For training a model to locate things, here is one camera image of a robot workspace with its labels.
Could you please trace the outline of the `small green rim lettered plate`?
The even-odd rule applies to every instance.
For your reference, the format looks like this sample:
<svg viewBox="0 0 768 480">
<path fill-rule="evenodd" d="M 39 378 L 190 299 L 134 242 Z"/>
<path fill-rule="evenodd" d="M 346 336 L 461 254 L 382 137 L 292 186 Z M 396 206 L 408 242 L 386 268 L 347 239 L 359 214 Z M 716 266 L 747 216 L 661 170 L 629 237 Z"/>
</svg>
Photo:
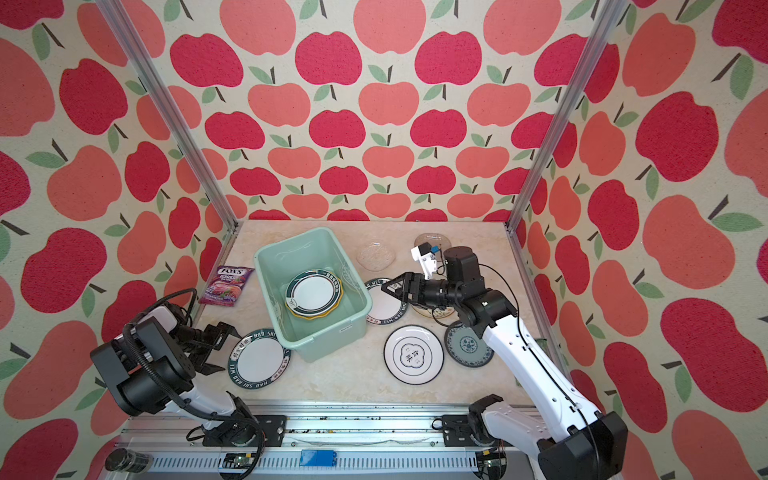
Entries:
<svg viewBox="0 0 768 480">
<path fill-rule="evenodd" d="M 407 303 L 393 298 L 382 290 L 382 286 L 389 281 L 389 278 L 378 277 L 365 282 L 372 299 L 372 308 L 366 317 L 369 324 L 393 324 L 400 320 L 408 310 Z"/>
</svg>

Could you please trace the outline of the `large green rim lettered plate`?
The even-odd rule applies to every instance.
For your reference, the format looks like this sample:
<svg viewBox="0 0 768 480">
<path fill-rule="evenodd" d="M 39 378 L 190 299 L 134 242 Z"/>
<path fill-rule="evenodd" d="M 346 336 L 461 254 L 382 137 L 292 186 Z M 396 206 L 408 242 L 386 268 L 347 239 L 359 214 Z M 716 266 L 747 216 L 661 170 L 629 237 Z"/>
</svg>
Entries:
<svg viewBox="0 0 768 480">
<path fill-rule="evenodd" d="M 233 347 L 227 362 L 232 382 L 243 389 L 257 390 L 276 382 L 291 360 L 291 351 L 278 340 L 275 331 L 264 328 L 250 332 Z"/>
</svg>

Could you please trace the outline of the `white plate black flower emblem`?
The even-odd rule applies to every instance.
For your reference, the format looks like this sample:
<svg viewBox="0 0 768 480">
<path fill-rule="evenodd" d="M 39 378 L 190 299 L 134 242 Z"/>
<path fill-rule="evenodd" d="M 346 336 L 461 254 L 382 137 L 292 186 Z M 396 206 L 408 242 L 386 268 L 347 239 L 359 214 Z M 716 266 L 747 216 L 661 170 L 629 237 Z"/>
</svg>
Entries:
<svg viewBox="0 0 768 480">
<path fill-rule="evenodd" d="M 445 363 L 438 337 L 418 325 L 405 325 L 393 331 L 384 344 L 383 358 L 395 379 L 413 386 L 435 380 Z"/>
</svg>

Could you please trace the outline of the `mint green plastic bin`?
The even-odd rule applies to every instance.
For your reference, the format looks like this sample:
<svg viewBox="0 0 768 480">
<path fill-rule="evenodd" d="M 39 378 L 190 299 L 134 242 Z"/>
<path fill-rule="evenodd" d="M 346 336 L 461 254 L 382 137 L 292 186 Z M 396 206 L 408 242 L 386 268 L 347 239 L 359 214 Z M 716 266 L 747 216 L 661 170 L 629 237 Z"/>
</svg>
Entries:
<svg viewBox="0 0 768 480">
<path fill-rule="evenodd" d="M 265 246 L 254 263 L 279 342 L 305 361 L 365 335 L 372 299 L 330 229 Z"/>
</svg>

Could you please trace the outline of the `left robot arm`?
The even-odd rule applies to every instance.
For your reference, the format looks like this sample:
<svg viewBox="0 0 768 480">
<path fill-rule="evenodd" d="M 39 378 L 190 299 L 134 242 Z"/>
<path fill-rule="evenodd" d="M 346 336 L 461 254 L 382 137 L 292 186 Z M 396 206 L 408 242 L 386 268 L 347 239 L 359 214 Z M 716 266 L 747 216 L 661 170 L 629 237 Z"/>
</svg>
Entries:
<svg viewBox="0 0 768 480">
<path fill-rule="evenodd" d="M 183 324 L 180 314 L 174 304 L 152 306 L 91 351 L 109 393 L 132 417 L 166 412 L 197 420 L 214 446 L 253 441 L 261 427 L 243 401 L 197 378 L 217 369 L 199 358 L 205 333 Z"/>
</svg>

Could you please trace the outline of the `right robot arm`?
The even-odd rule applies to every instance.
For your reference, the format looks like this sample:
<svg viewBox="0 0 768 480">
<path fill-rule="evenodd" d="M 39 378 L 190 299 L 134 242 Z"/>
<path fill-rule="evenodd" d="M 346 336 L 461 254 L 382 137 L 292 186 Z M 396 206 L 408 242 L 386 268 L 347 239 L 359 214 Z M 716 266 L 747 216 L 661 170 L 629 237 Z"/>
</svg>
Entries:
<svg viewBox="0 0 768 480">
<path fill-rule="evenodd" d="M 421 270 L 384 283 L 382 291 L 428 310 L 450 307 L 511 370 L 541 418 L 491 394 L 470 405 L 468 423 L 480 444 L 508 443 L 534 460 L 547 479 L 611 479 L 624 466 L 628 427 L 599 408 L 562 374 L 535 342 L 504 293 L 486 286 L 466 246 L 440 256 L 428 243 L 411 250 Z"/>
</svg>

